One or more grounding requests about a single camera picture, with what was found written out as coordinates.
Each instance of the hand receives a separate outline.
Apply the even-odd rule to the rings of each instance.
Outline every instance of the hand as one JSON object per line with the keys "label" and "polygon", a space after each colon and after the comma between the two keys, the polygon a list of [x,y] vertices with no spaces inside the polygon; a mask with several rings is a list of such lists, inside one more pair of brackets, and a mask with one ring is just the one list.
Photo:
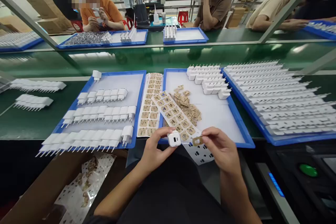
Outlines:
{"label": "hand", "polygon": [[142,167],[145,172],[151,173],[158,168],[177,147],[168,147],[164,151],[157,149],[158,141],[161,137],[172,133],[175,128],[163,127],[154,131],[152,136],[147,139],[143,155],[138,165]]}
{"label": "hand", "polygon": [[99,23],[95,17],[89,17],[87,20],[92,29],[99,28]]}
{"label": "hand", "polygon": [[308,20],[303,20],[303,19],[289,19],[286,20],[286,22],[283,22],[282,25],[284,26],[283,30],[288,30],[288,31],[296,31],[300,30],[309,23]]}
{"label": "hand", "polygon": [[99,8],[99,15],[100,15],[100,18],[104,21],[104,23],[107,25],[108,22],[109,22],[109,19],[104,11],[104,8],[103,7],[100,7]]}
{"label": "hand", "polygon": [[223,131],[215,127],[207,128],[202,132],[202,139],[222,172],[241,175],[236,144]]}

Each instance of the worker's arm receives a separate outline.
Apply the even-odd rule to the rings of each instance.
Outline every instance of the worker's arm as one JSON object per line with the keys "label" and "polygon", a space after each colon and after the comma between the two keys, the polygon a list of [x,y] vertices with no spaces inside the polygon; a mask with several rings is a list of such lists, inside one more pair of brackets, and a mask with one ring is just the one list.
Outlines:
{"label": "worker's arm", "polygon": [[[308,23],[308,20],[300,20],[300,19],[290,19],[285,20],[279,27],[278,30],[286,30],[286,31],[296,31],[304,28],[306,24]],[[259,15],[255,19],[252,30],[257,32],[264,32],[266,31],[270,26],[272,22],[269,21],[268,16],[266,15]]]}
{"label": "worker's arm", "polygon": [[200,22],[201,22],[201,19],[200,19],[199,17],[197,17],[197,18],[195,19],[195,22],[194,22],[194,24],[193,24],[193,27],[198,27],[198,26],[200,25]]}
{"label": "worker's arm", "polygon": [[85,32],[98,32],[99,31],[99,23],[95,17],[89,17],[87,19],[89,22],[87,25],[84,25],[83,23],[83,31]]}
{"label": "worker's arm", "polygon": [[107,15],[106,15],[106,13],[105,13],[103,7],[100,7],[100,8],[99,8],[99,12],[98,12],[98,13],[99,13],[99,15],[100,15],[100,18],[104,21],[104,23],[105,23],[108,27],[110,27],[110,28],[112,28],[112,29],[114,29],[114,30],[124,30],[124,29],[125,29],[122,20],[119,20],[119,21],[117,21],[117,22],[110,21],[110,20],[108,19]]}
{"label": "worker's arm", "polygon": [[236,144],[220,129],[203,130],[202,139],[220,169],[220,203],[239,224],[261,224],[247,193]]}
{"label": "worker's arm", "polygon": [[204,30],[211,30],[218,23],[218,19],[210,13],[209,0],[203,0],[203,26]]}
{"label": "worker's arm", "polygon": [[94,211],[94,215],[117,220],[134,193],[145,178],[158,168],[176,149],[168,147],[164,151],[157,149],[161,137],[172,133],[175,128],[163,127],[156,130],[146,141],[146,146],[135,168],[103,199]]}

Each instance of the sleeve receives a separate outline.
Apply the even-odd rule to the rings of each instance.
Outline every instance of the sleeve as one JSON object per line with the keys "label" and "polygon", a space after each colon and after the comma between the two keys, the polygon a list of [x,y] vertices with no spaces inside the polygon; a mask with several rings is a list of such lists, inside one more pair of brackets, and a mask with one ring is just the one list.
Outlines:
{"label": "sleeve", "polygon": [[109,9],[108,13],[112,18],[113,22],[120,22],[123,19],[120,11],[118,10],[114,2],[112,2],[111,0],[109,0],[108,9]]}
{"label": "sleeve", "polygon": [[83,224],[115,224],[116,222],[109,217],[105,216],[90,216],[86,218]]}
{"label": "sleeve", "polygon": [[258,16],[265,15],[270,19],[272,16],[275,16],[274,13],[278,13],[280,6],[281,0],[268,0]]}
{"label": "sleeve", "polygon": [[223,18],[227,15],[230,6],[231,6],[231,0],[221,1],[218,4],[215,12],[212,14],[212,17],[218,19],[218,21],[221,22]]}
{"label": "sleeve", "polygon": [[86,11],[84,8],[81,8],[80,9],[80,15],[82,17],[82,22],[83,22],[83,25],[88,25],[89,24],[89,21],[88,21],[88,16],[86,14]]}

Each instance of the white power adapter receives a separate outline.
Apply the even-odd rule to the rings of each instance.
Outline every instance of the white power adapter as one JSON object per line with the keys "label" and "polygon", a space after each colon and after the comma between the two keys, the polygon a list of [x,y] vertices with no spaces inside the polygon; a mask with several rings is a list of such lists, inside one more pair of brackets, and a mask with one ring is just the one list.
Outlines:
{"label": "white power adapter", "polygon": [[168,143],[171,147],[179,146],[182,144],[181,137],[178,131],[173,131],[170,134],[167,134]]}

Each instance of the brown shirt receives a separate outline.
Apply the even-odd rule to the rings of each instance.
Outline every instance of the brown shirt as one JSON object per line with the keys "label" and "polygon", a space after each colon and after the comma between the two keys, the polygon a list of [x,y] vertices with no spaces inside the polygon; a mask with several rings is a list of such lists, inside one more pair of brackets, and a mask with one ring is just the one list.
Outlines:
{"label": "brown shirt", "polygon": [[[225,17],[230,9],[231,0],[210,0],[210,13],[213,18],[218,19],[218,23],[212,29],[223,29]],[[203,5],[198,9],[197,17],[201,19],[200,28],[204,30]]]}

